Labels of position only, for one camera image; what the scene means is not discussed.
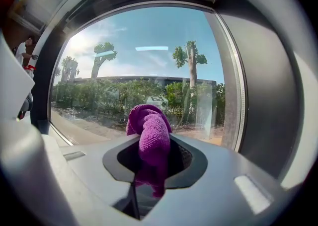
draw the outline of cloud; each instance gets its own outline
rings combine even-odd
[[[168,59],[169,59],[171,62],[175,63],[175,60],[174,60],[173,57],[172,57],[172,52],[171,52],[171,51],[167,51],[167,56],[168,56]]]
[[[157,66],[165,67],[167,65],[167,62],[163,60],[163,57],[156,56],[149,52],[145,52],[145,57],[149,58]]]
[[[95,54],[94,47],[97,44],[117,37],[121,32],[126,30],[126,27],[118,27],[113,22],[103,19],[69,39],[63,51],[63,56],[76,57],[80,54],[89,54],[93,57]]]
[[[118,59],[105,61],[99,68],[98,77],[104,76],[140,76],[145,71],[144,66],[120,62]]]
[[[76,61],[78,62],[79,69],[79,75],[77,77],[91,77],[91,70],[93,69],[94,58],[79,57],[76,58]]]

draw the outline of sky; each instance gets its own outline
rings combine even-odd
[[[199,54],[207,64],[197,65],[197,78],[224,83],[220,54],[213,32],[202,11],[180,7],[149,7],[127,11],[105,18],[74,35],[67,43],[59,62],[66,56],[78,62],[77,77],[91,77],[96,54],[94,47],[110,42],[117,53],[105,61],[97,77],[102,76],[171,76],[189,77],[187,63],[177,68],[172,54],[184,49],[187,41],[196,41]],[[136,47],[158,47],[165,50],[137,51]],[[61,80],[55,77],[54,84]]]

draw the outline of white plastic surface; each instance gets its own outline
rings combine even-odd
[[[22,68],[0,31],[0,119],[15,119],[34,81]]]

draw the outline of building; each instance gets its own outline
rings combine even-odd
[[[77,73],[78,63],[74,59],[66,59],[65,65],[62,69],[61,82],[73,83]]]
[[[129,82],[132,80],[139,80],[139,79],[151,80],[154,83],[158,83],[162,86],[166,86],[166,85],[174,83],[174,82],[190,83],[190,79],[186,78],[186,77],[166,77],[166,76],[107,76],[107,77],[97,77],[97,78],[77,77],[77,78],[74,78],[73,83],[74,84],[81,84],[81,83],[88,82],[90,80],[95,80],[95,81],[111,80],[113,82],[125,83],[125,82]],[[216,81],[214,81],[214,80],[197,79],[197,84],[202,84],[202,83],[211,84],[212,87],[215,87],[217,84]]]

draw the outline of purple cloth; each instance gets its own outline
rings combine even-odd
[[[140,134],[139,156],[150,166],[165,162],[170,152],[170,124],[162,111],[154,105],[135,106],[128,118],[126,135]]]
[[[162,111],[154,105],[135,106],[130,114],[126,134],[140,134],[139,156],[143,165],[136,174],[136,187],[147,184],[154,190],[153,196],[164,194],[164,181],[168,172],[170,152],[170,124]]]

